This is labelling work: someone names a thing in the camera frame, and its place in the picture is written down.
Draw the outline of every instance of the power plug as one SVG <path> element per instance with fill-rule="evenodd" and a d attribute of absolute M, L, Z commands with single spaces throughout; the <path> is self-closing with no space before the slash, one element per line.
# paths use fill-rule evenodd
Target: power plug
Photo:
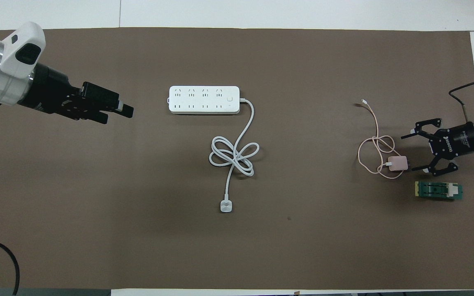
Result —
<path fill-rule="evenodd" d="M 407 163 L 407 157 L 398 156 L 398 157 L 389 157 L 387 163 L 390 171 L 406 171 L 409 168 Z"/>
<path fill-rule="evenodd" d="M 171 86 L 167 103 L 173 114 L 237 114 L 237 86 Z"/>
<path fill-rule="evenodd" d="M 229 213 L 232 211 L 232 201 L 228 199 L 228 195 L 224 195 L 224 199 L 221 201 L 221 212 Z"/>

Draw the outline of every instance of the power cord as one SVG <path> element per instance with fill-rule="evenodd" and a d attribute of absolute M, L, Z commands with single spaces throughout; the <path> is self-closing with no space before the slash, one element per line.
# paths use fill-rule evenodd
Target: power cord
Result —
<path fill-rule="evenodd" d="M 361 107 L 365 107 L 367 110 L 370 111 L 370 113 L 372 114 L 372 116 L 374 117 L 374 123 L 376 123 L 376 136 L 372 136 L 370 138 L 367 138 L 365 139 L 363 142 L 360 143 L 360 146 L 358 147 L 358 153 L 357 153 L 357 158 L 358 158 L 358 162 L 360 163 L 360 165 L 362 165 L 369 173 L 371 174 L 380 174 L 382 176 L 384 176 L 385 178 L 387 179 L 396 179 L 398 178 L 399 176 L 401 176 L 401 174 L 403 173 L 404 170 L 401 170 L 401 172 L 397 175 L 397 176 L 394 176 L 394 177 L 389 177 L 389 176 L 386 176 L 384 175 L 381 171 L 383 170 L 383 167 L 388 167 L 390 165 L 392 165 L 391 163 L 389 162 L 384 162 L 383 161 L 383 155 L 382 153 L 396 153 L 397 156 L 399 157 L 402 157 L 402 155 L 400 153 L 398 153 L 396 150 L 395 150 L 395 141 L 393 140 L 393 137 L 389 136 L 389 135 L 383 135 L 383 136 L 380 136 L 380 128 L 378 126 L 378 120 L 376 119 L 376 114 L 374 114 L 374 111 L 372 110 L 372 108 L 370 107 L 369 103 L 367 103 L 367 101 L 365 101 L 364 99 L 361 100 L 361 103 L 363 103 L 363 105 L 359 105 Z M 386 141 L 384 141 L 383 139 L 385 138 L 388 138 L 391 140 L 391 143 L 392 145 L 389 145 Z M 361 151 L 361 147 L 363 146 L 363 144 L 365 144 L 366 142 L 371 142 L 374 144 L 374 147 L 376 147 L 376 150 L 378 151 L 378 155 L 380 155 L 380 162 L 381 164 L 378 166 L 378 168 L 376 169 L 376 172 L 374 171 L 371 171 L 366 165 L 364 165 L 362 162 L 361 162 L 361 158 L 360 158 L 360 151 Z M 389 148 L 389 150 L 383 150 L 382 148 L 380 148 L 380 143 L 383 143 L 385 146 L 387 146 Z"/>
<path fill-rule="evenodd" d="M 14 264 L 14 269 L 16 272 L 16 281 L 14 282 L 14 291 L 12 292 L 12 295 L 16 295 L 17 290 L 19 289 L 19 264 L 17 264 L 17 259 L 10 249 L 8 249 L 2 243 L 0 243 L 0 248 L 3 249 L 3 251 L 5 251 L 10 256 L 10 259 L 12 259 L 12 262 Z"/>
<path fill-rule="evenodd" d="M 462 105 L 462 111 L 464 112 L 464 117 L 466 118 L 466 122 L 469 121 L 469 118 L 467 116 L 467 111 L 466 111 L 466 105 L 464 104 L 464 102 L 462 102 L 461 99 L 457 98 L 457 96 L 453 95 L 453 92 L 457 91 L 457 90 L 461 90 L 462 88 L 467 88 L 468 86 L 474 86 L 474 82 L 471 82 L 471 83 L 468 83 L 468 84 L 464 84 L 463 86 L 459 86 L 457 88 L 453 88 L 452 90 L 449 91 L 449 95 L 451 97 L 453 97 L 453 99 L 457 100 L 461 105 Z"/>
<path fill-rule="evenodd" d="M 211 141 L 212 152 L 209 154 L 209 162 L 215 167 L 225 167 L 227 165 L 231 165 L 230 171 L 228 172 L 228 177 L 226 178 L 226 190 L 224 193 L 224 200 L 221 201 L 221 212 L 223 213 L 229 213 L 232 211 L 232 201 L 229 199 L 228 188 L 230 187 L 230 177 L 232 175 L 233 169 L 237 168 L 245 176 L 248 176 L 248 177 L 253 176 L 254 174 L 253 165 L 252 165 L 252 162 L 248 160 L 248 158 L 256 155 L 257 152 L 259 151 L 259 144 L 256 142 L 248 143 L 241 150 L 237 151 L 237 146 L 239 145 L 239 141 L 241 141 L 241 138 L 250 127 L 250 124 L 252 124 L 253 116 L 255 113 L 253 105 L 250 101 L 248 101 L 247 99 L 240 99 L 240 102 L 247 103 L 248 105 L 250 105 L 250 109 L 252 110 L 252 113 L 250 115 L 250 120 L 248 120 L 248 124 L 242 130 L 242 133 L 237 138 L 237 141 L 235 141 L 235 145 L 232 144 L 232 142 L 230 142 L 225 137 L 222 137 L 222 136 L 214 137 L 213 140 Z M 216 147 L 216 143 L 222 143 L 226 145 L 228 149 L 219 149 Z M 250 154 L 243 155 L 243 152 L 246 149 L 248 149 L 248 147 L 250 146 L 255 146 L 256 149 Z M 214 162 L 213 155 L 218 156 L 220 159 L 222 159 L 225 162 L 224 163 Z"/>

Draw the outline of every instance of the white cable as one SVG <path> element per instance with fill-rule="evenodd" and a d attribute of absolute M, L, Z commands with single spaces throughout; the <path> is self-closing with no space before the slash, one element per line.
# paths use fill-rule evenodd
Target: white cable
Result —
<path fill-rule="evenodd" d="M 367 109 L 370 111 L 370 113 L 372 114 L 372 116 L 374 117 L 374 123 L 376 123 L 376 136 L 372 136 L 368 139 L 365 139 L 363 142 L 361 142 L 360 146 L 358 147 L 358 154 L 357 154 L 357 157 L 358 157 L 358 162 L 360 163 L 360 165 L 362 165 L 367 171 L 369 171 L 371 174 L 380 174 L 382 176 L 384 176 L 385 178 L 387 179 L 395 179 L 395 178 L 398 178 L 399 176 L 401 176 L 401 174 L 403 173 L 403 171 L 401 171 L 397 176 L 394 176 L 394 177 L 389 177 L 389 176 L 386 176 L 384 175 L 381 171 L 383 169 L 383 167 L 385 167 L 388 163 L 385 163 L 383 161 L 383 155 L 382 153 L 396 153 L 399 157 L 401 156 L 400 153 L 398 153 L 396 150 L 395 150 L 395 141 L 393 140 L 393 137 L 389 136 L 389 135 L 383 135 L 383 136 L 380 136 L 380 128 L 378 127 L 378 120 L 376 119 L 376 114 L 374 114 L 374 111 L 372 110 L 372 108 L 369 106 L 369 103 L 367 103 L 367 101 L 365 101 L 364 99 L 361 100 L 361 103 L 367 105 Z M 391 143 L 392 145 L 389 145 L 387 142 L 385 142 L 383 139 L 384 138 L 389 138 L 391 140 Z M 363 144 L 365 144 L 366 142 L 369 142 L 369 141 L 372 141 L 372 143 L 374 144 L 374 147 L 376 147 L 376 150 L 378 151 L 378 154 L 380 155 L 380 161 L 381 161 L 381 165 L 378 166 L 378 168 L 376 169 L 376 172 L 374 171 L 371 171 L 366 165 L 364 165 L 362 162 L 361 162 L 361 158 L 360 158 L 360 150 L 361 150 L 361 147 L 363 146 Z M 387 146 L 389 148 L 389 150 L 383 150 L 382 148 L 380 148 L 380 142 L 382 142 L 385 146 Z"/>
<path fill-rule="evenodd" d="M 228 196 L 228 188 L 230 186 L 230 177 L 232 175 L 233 169 L 237 168 L 241 173 L 243 173 L 245 176 L 251 177 L 253 176 L 253 165 L 248 158 L 254 156 L 257 154 L 259 151 L 259 144 L 256 142 L 248 143 L 246 144 L 241 150 L 237 151 L 237 145 L 239 144 L 239 141 L 241 141 L 241 138 L 243 137 L 244 133 L 248 130 L 248 127 L 250 127 L 250 124 L 252 123 L 253 120 L 253 115 L 254 115 L 254 109 L 253 105 L 250 101 L 247 99 L 240 99 L 241 103 L 247 103 L 250 105 L 250 109 L 252 110 L 252 113 L 250 115 L 250 120 L 248 120 L 248 124 L 244 127 L 242 130 L 242 133 L 239 135 L 237 138 L 237 141 L 235 141 L 235 145 L 232 144 L 228 139 L 222 136 L 216 136 L 213 138 L 211 141 L 211 150 L 212 152 L 209 154 L 209 162 L 216 166 L 216 167 L 225 167 L 227 165 L 231 165 L 230 167 L 230 172 L 228 172 L 228 177 L 226 178 L 226 190 L 224 192 L 224 200 L 221 202 L 221 210 L 223 212 L 231 212 L 231 201 Z M 219 149 L 216 147 L 216 143 L 222 143 L 228 147 L 228 149 Z M 256 149 L 247 155 L 243 155 L 243 152 L 250 146 L 255 146 Z M 213 155 L 217 155 L 220 159 L 225 161 L 224 163 L 216 163 L 213 161 Z M 223 204 L 224 201 L 227 201 L 225 204 L 229 208 L 227 210 L 223 210 Z"/>

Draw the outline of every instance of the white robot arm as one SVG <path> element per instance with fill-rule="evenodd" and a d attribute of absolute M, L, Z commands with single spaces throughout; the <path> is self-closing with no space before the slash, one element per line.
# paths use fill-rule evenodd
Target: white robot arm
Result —
<path fill-rule="evenodd" d="M 79 120 L 107 123 L 114 112 L 133 117 L 133 107 L 119 100 L 116 92 L 84 82 L 75 88 L 63 73 L 39 64 L 45 35 L 27 22 L 0 41 L 0 105 L 22 105 L 45 113 Z"/>

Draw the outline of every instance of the white table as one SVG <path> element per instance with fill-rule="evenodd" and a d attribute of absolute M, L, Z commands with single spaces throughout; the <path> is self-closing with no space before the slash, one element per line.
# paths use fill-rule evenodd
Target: white table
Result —
<path fill-rule="evenodd" d="M 466 30 L 471 34 L 474 58 L 474 0 L 0 0 L 0 30 L 13 30 L 26 21 L 36 22 L 45 29 Z M 296 291 L 127 289 L 113 290 L 112 294 L 221 296 L 293 294 Z M 301 294 L 347 292 L 369 291 L 301 290 Z"/>

